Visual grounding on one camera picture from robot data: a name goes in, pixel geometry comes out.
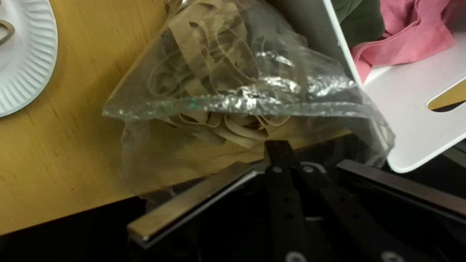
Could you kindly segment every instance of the clear plastic bag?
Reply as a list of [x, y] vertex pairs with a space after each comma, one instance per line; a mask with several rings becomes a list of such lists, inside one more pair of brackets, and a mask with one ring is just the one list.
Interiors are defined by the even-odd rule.
[[168, 0], [168, 13], [104, 112], [127, 122], [138, 192], [260, 160], [266, 139], [302, 148], [356, 132], [365, 160], [385, 160], [394, 134], [372, 100], [267, 1]]

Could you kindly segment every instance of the pink cloth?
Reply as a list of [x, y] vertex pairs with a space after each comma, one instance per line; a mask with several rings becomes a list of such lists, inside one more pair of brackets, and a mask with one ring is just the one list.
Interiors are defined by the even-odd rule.
[[455, 39], [443, 20], [449, 3], [451, 0], [381, 0], [385, 39], [353, 48], [363, 81], [373, 65], [414, 62], [451, 48]]

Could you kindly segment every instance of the white plastic tray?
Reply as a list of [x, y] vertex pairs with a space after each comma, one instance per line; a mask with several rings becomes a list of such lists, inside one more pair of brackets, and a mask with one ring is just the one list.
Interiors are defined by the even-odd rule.
[[379, 68], [365, 86], [331, 0], [270, 1], [308, 36], [312, 48], [338, 58], [376, 102], [397, 134], [389, 154], [395, 171], [411, 171], [466, 138], [466, 104], [445, 113], [429, 109], [432, 100], [466, 78], [466, 26], [456, 29], [452, 49], [420, 62]]

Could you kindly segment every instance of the table surface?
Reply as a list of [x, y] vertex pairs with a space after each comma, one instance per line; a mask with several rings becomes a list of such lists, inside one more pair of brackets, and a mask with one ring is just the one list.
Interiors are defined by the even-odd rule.
[[119, 179], [123, 125], [103, 106], [161, 29], [164, 1], [52, 4], [56, 72], [33, 104], [0, 120], [0, 234], [132, 196]]

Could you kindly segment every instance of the paper plate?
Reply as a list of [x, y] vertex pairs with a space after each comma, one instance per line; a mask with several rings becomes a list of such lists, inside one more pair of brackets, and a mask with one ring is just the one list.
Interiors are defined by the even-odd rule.
[[17, 29], [0, 45], [0, 116], [6, 116], [30, 104], [47, 86], [57, 61], [59, 33], [49, 0], [2, 0], [0, 19]]

